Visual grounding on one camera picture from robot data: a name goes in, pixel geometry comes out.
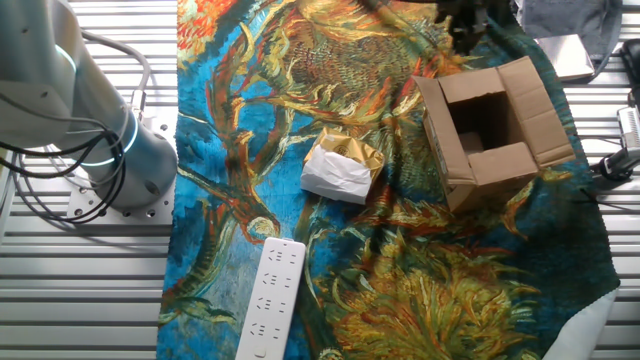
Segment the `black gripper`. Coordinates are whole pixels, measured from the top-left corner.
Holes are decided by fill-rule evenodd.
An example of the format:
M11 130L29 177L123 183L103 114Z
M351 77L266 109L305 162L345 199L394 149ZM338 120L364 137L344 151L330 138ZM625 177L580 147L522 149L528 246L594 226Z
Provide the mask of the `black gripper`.
M437 1L435 22L441 23L449 18L453 50L456 53L468 53L485 35L489 12L504 8L505 0L441 0ZM466 30L469 30L468 49Z

